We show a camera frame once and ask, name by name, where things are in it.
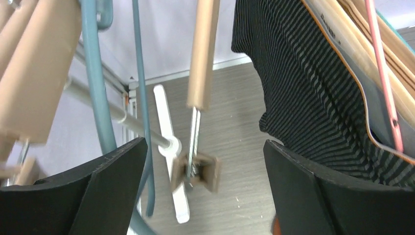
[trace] baseboard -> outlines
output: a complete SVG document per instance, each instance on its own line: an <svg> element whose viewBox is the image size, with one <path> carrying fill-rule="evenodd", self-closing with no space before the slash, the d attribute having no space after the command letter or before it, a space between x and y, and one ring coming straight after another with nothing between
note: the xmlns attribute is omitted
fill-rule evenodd
<svg viewBox="0 0 415 235"><path fill-rule="evenodd" d="M220 70L220 69L224 69L224 68L228 68L228 67L232 67L236 65L247 64L250 62L252 62L251 59L248 56L244 56L241 58L216 63L213 65L213 70ZM182 72L176 72L176 73L172 73L172 74L168 74L168 75L164 75L160 77L149 78L149 79L146 79L145 84L146 85L157 84L157 83L161 83L161 82L165 82L165 81L169 81L169 80L173 80L173 79L177 79L181 77L187 77L187 76L189 76L189 70L182 71ZM134 90L137 87L138 87L137 81L129 84L130 90Z"/></svg>

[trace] pink hanger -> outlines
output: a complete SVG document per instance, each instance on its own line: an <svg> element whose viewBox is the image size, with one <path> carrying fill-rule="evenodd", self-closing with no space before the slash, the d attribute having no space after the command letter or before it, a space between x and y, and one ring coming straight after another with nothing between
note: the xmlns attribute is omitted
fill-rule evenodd
<svg viewBox="0 0 415 235"><path fill-rule="evenodd" d="M385 60L385 54L382 47L382 39L380 38L379 25L377 23L377 14L373 0L365 0L366 10L368 12L370 34L372 36L373 48L376 55L376 62L379 69L380 79L382 80L383 93L385 94L386 107L388 109L389 120L392 127L392 135L395 142L395 149L403 152L403 143L401 130L399 127L398 116L396 114L395 102L393 100L391 83L388 77L388 70Z"/></svg>

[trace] teal hanger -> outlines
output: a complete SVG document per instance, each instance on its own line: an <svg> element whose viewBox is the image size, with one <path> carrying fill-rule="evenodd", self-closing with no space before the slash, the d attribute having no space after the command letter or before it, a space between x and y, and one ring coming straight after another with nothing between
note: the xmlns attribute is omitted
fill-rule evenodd
<svg viewBox="0 0 415 235"><path fill-rule="evenodd" d="M101 54L99 50L98 30L108 29L113 21L113 5L111 0L80 0L82 11L82 36L85 48L85 61L87 65L88 84L91 94L92 109L95 125L98 132L102 153L106 154L116 149L116 141L108 105L105 82L102 75ZM139 27L138 0L133 0L134 25L136 36L137 66L139 72L141 108L145 138L148 144L146 164L138 188L135 205L137 205L144 185L148 179L149 207L148 216L154 211L154 173L151 149L150 123L148 117L147 96L145 91L144 68L142 62L141 35ZM156 233L145 223L134 206L130 220L130 227L140 235L155 235Z"/></svg>

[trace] orange trim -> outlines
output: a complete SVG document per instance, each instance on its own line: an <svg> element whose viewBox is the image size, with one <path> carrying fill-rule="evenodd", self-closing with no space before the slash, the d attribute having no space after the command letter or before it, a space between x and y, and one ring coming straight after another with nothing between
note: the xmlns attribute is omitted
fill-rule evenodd
<svg viewBox="0 0 415 235"><path fill-rule="evenodd" d="M279 226L278 218L276 218L274 222L273 235L281 235L281 227Z"/></svg>
<svg viewBox="0 0 415 235"><path fill-rule="evenodd" d="M329 36L327 35L327 33L325 32L323 26L320 24L320 21L317 19L317 17L314 15L314 13L312 12L312 10L310 9L310 7L308 6L307 3L304 2L304 0L301 0L302 4L305 6L305 8L307 8L308 13L311 15L311 17L313 17L314 21L316 22L317 26L319 27L320 31L322 32L322 34L324 35L324 37L326 38L326 40L328 41L328 43L330 44L331 48L333 48L333 50L336 52L336 54L339 56L339 58L341 59L341 61L343 62L343 64L346 66L347 70L350 72L351 76L353 77L353 79L355 80L356 84L358 85L359 89L360 89L360 93L363 97L363 102L365 104L365 106L367 107L366 104L366 97L364 95L363 92L363 88L362 85L360 84L359 80L356 78L356 75L354 74L353 70L350 68L349 64L345 61L345 59L343 58L342 54L337 50L336 46L334 46L333 42L330 40ZM370 127L368 126L368 122L366 121L366 132L369 136L370 141L372 141L372 143L374 145L376 145L376 147L378 148L382 148L378 142L373 138L372 134L369 131ZM401 158L402 160L415 165L415 160L410 158L409 156L406 156L403 153L394 153L395 156Z"/></svg>
<svg viewBox="0 0 415 235"><path fill-rule="evenodd" d="M124 95L124 101L125 101L125 106L128 106L128 104L130 103L130 101L129 101L130 99L129 99L129 97L128 97L128 95L126 94L126 95Z"/></svg>

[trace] hanging clothes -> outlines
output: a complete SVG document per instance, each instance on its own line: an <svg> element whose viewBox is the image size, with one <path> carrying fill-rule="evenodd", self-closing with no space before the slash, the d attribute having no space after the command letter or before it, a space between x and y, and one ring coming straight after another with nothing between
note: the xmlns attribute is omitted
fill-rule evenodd
<svg viewBox="0 0 415 235"><path fill-rule="evenodd" d="M13 7L7 1L0 2L0 80L29 23L37 3L38 0L23 0L20 2L18 11L10 11L10 9L13 10Z"/></svg>
<svg viewBox="0 0 415 235"><path fill-rule="evenodd" d="M308 4L310 11L318 16L317 10L310 4L309 0L304 0ZM339 45L339 42L330 33L322 17L317 17L322 26L322 30L328 35L328 39L332 42L335 50L338 50L345 62L350 66L354 76L358 79L358 83L363 88L364 96L368 109L368 126L370 130L379 138L382 144L393 148L393 136L391 126L389 125L388 111L382 90L373 82L356 64L351 56ZM408 156L415 157L415 129L402 117L398 112L398 120L401 126L402 139L404 142L404 153Z"/></svg>
<svg viewBox="0 0 415 235"><path fill-rule="evenodd" d="M363 90L316 18L300 0L236 2L232 50L247 54L261 78L260 130L333 170L415 188L410 158L370 134Z"/></svg>

